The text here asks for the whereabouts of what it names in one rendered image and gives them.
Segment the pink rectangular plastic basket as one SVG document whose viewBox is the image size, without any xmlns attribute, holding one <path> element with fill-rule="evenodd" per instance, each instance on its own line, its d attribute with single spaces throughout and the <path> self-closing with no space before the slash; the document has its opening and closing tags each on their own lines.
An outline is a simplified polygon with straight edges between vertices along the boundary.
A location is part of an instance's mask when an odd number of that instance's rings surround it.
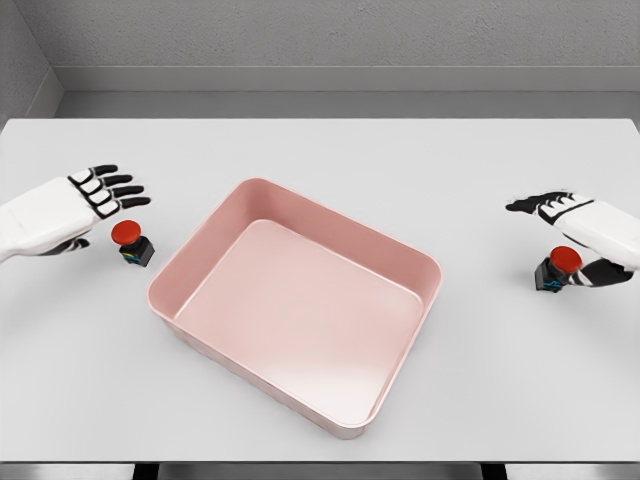
<svg viewBox="0 0 640 480">
<path fill-rule="evenodd" d="M 432 256 L 250 178 L 159 270 L 147 302 L 184 343 L 351 440 L 378 415 L 442 282 Z"/>
</svg>

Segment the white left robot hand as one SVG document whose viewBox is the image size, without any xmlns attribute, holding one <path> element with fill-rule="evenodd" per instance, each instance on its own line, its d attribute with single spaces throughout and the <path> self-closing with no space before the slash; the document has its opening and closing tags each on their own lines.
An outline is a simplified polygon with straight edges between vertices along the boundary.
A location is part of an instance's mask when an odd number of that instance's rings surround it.
<svg viewBox="0 0 640 480">
<path fill-rule="evenodd" d="M 87 247 L 83 235 L 99 222 L 151 202 L 132 181 L 117 166 L 100 165 L 56 177 L 10 200 L 14 256 L 52 256 Z"/>
</svg>

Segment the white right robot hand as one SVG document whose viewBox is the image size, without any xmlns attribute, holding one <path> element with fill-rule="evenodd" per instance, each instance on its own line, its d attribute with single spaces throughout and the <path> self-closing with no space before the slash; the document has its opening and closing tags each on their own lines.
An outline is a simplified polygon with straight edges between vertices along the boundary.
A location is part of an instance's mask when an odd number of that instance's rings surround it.
<svg viewBox="0 0 640 480">
<path fill-rule="evenodd" d="M 600 256 L 583 263 L 568 285 L 611 286 L 640 272 L 640 219 L 607 202 L 575 192 L 551 191 L 515 200 L 505 209 L 536 216 Z"/>
</svg>

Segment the red button industrial switch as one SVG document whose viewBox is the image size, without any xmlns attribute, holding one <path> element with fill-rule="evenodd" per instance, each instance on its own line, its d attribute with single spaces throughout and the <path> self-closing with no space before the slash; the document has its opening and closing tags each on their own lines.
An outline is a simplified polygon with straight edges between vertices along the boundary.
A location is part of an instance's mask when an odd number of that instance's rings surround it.
<svg viewBox="0 0 640 480">
<path fill-rule="evenodd" d="M 583 265 L 579 253 L 568 246 L 557 246 L 536 267 L 534 272 L 537 291 L 557 293 L 569 284 L 572 274 Z"/>
<path fill-rule="evenodd" d="M 146 267 L 155 253 L 153 244 L 142 234 L 140 225 L 133 220 L 117 223 L 112 228 L 111 238 L 119 245 L 119 253 L 129 264 Z"/>
</svg>

